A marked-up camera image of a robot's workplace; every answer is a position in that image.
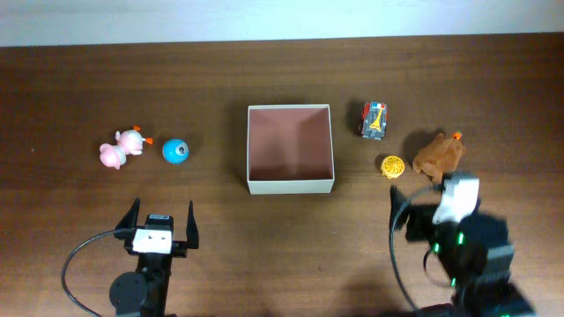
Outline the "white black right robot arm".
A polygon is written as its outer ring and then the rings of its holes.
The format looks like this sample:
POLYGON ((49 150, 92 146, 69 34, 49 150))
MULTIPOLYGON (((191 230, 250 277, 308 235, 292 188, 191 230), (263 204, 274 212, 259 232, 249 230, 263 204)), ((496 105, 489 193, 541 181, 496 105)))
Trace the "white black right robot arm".
POLYGON ((392 268, 399 287, 411 306, 409 316, 475 316, 524 317, 535 316, 535 308, 510 280, 510 266, 515 246, 508 237, 507 221, 483 213, 480 201, 461 221, 433 223, 437 204, 414 204, 412 200, 431 191, 446 190, 440 185, 423 188, 407 197, 390 188, 389 249, 392 268), (438 281, 441 287, 455 293, 449 303, 418 307, 406 290, 394 247, 394 233, 406 229, 405 238, 411 243, 426 242, 424 256, 434 254, 449 280, 438 281))

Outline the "brown plush toy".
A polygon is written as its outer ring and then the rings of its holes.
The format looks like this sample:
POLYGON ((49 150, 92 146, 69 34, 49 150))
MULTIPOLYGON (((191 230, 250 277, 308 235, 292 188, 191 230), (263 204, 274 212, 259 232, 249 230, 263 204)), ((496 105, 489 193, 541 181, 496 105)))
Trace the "brown plush toy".
POLYGON ((419 149, 412 162, 413 170, 424 173, 432 182, 440 183, 445 173, 456 170, 460 158, 465 154, 462 136, 460 131, 451 136, 437 134, 429 145, 419 149))

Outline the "yellow ball toy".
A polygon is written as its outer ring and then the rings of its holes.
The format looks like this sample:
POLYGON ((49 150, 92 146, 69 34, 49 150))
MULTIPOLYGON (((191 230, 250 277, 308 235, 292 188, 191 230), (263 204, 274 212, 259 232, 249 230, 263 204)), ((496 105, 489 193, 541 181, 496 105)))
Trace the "yellow ball toy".
POLYGON ((404 161, 398 156, 387 156, 381 163, 382 175, 388 179, 400 177, 405 170, 404 161))

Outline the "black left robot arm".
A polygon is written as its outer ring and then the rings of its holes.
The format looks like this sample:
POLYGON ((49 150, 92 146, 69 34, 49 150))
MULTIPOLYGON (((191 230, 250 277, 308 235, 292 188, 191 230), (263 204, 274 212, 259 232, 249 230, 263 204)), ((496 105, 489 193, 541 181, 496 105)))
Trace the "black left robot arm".
POLYGON ((109 299, 120 317, 164 316, 173 259, 199 248, 194 206, 189 204, 185 240, 173 239, 174 218, 168 215, 150 214, 139 225, 139 207, 137 198, 114 233, 128 254, 137 257, 137 267, 114 280, 109 299))

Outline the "grey toy car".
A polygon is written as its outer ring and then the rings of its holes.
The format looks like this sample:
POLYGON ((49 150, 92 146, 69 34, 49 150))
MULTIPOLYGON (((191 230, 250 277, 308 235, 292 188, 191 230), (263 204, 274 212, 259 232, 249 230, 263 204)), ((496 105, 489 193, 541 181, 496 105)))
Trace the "grey toy car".
POLYGON ((367 102, 362 111, 360 135, 363 138, 382 140, 387 127, 388 106, 384 103, 367 102))

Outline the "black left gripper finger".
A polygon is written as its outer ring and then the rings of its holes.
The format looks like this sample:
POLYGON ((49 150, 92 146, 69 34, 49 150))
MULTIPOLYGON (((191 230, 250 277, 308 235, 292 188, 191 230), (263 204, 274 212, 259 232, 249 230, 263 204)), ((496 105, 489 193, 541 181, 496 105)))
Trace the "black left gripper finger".
POLYGON ((115 234, 132 234, 137 229, 139 208, 140 199, 136 198, 115 227, 115 234))
POLYGON ((199 249, 199 231, 194 213, 194 204, 189 201, 186 225, 186 249, 199 249))

